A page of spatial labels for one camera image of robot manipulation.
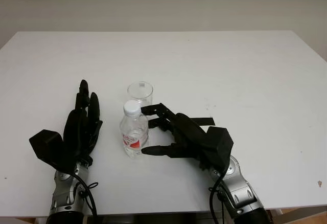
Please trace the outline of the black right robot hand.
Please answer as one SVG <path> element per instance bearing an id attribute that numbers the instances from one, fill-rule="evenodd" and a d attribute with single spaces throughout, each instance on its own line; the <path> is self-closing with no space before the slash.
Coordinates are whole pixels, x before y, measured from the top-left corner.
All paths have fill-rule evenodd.
<path id="1" fill-rule="evenodd" d="M 170 131 L 174 143 L 169 146 L 149 146 L 142 149 L 143 154 L 170 158 L 194 158 L 200 162 L 201 169 L 219 170 L 217 147 L 209 143 L 208 134 L 201 126 L 214 125 L 213 118 L 189 118 L 182 113 L 173 113 L 162 103 L 141 108 L 146 116 L 157 115 L 148 121 L 148 127 Z"/>

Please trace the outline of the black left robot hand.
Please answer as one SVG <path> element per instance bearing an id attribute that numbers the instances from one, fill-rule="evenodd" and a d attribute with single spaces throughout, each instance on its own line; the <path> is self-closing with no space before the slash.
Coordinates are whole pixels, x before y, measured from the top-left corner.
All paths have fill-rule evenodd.
<path id="1" fill-rule="evenodd" d="M 90 154 L 95 148 L 102 124 L 98 96 L 94 92 L 89 93 L 88 83 L 83 79 L 76 94 L 75 109 L 69 113 L 63 132 L 63 142 L 75 161 L 92 165 Z"/>

